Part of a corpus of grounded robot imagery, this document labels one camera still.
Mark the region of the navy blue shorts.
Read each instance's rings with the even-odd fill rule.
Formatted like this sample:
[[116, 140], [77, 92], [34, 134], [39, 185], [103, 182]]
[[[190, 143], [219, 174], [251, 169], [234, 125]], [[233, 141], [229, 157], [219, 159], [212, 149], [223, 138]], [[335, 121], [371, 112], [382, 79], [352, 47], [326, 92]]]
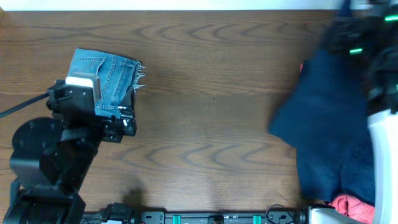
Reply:
[[307, 198], [331, 201], [348, 194], [375, 203], [361, 73], [347, 58], [317, 50], [270, 121], [269, 133], [297, 150], [298, 179]]

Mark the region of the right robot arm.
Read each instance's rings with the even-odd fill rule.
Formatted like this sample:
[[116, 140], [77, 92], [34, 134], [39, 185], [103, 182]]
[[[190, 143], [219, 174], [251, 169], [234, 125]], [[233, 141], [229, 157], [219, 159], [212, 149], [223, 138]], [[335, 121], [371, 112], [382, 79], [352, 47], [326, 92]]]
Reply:
[[373, 223], [397, 222], [397, 3], [356, 17], [344, 1], [295, 94], [304, 193], [352, 195], [374, 205]]

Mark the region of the light blue denim shorts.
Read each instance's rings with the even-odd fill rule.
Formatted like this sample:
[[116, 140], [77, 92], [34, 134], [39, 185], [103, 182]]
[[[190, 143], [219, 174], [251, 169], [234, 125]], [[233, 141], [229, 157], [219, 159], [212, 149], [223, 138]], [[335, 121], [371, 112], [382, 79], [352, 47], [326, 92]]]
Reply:
[[141, 61], [116, 54], [87, 49], [76, 49], [68, 75], [89, 73], [98, 76], [101, 98], [95, 103], [98, 116], [120, 118], [122, 110], [134, 109], [134, 95], [142, 87], [144, 77]]

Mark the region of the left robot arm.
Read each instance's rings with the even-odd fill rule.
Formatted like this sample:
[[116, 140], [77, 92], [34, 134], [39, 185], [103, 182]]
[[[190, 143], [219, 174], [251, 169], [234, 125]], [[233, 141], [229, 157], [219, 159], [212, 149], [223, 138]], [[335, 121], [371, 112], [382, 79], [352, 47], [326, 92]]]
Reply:
[[102, 223], [113, 216], [111, 207], [85, 213], [78, 192], [100, 143], [135, 135], [134, 92], [117, 107], [118, 118], [95, 114], [94, 95], [93, 87], [58, 80], [45, 94], [52, 117], [32, 119], [15, 132], [9, 165], [17, 177], [5, 223]]

